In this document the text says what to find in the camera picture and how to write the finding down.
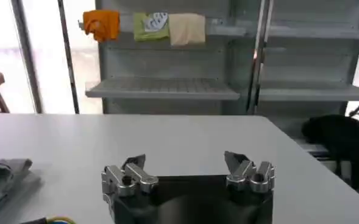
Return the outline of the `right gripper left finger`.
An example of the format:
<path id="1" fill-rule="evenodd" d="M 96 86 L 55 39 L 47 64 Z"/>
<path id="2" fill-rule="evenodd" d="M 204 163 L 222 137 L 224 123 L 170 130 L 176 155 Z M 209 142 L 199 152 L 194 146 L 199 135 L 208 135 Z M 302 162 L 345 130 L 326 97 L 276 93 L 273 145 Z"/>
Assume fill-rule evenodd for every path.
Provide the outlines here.
<path id="1" fill-rule="evenodd" d="M 105 166 L 101 173 L 102 193 L 130 197 L 136 190 L 150 194 L 159 184 L 157 176 L 148 174 L 144 170 L 146 155 L 141 154 L 128 157 L 121 167 Z"/>

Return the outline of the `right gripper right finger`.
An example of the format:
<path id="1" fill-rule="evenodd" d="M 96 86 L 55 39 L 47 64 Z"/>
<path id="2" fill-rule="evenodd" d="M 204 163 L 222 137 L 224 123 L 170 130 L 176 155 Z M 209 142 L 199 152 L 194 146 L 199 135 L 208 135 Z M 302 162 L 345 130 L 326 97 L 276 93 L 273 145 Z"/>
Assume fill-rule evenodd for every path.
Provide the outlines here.
<path id="1" fill-rule="evenodd" d="M 274 190 L 275 167 L 269 161 L 262 161 L 259 166 L 246 155 L 230 151 L 224 152 L 224 160 L 229 174 L 226 186 L 236 191 L 249 188 L 256 194 L 267 194 Z"/>

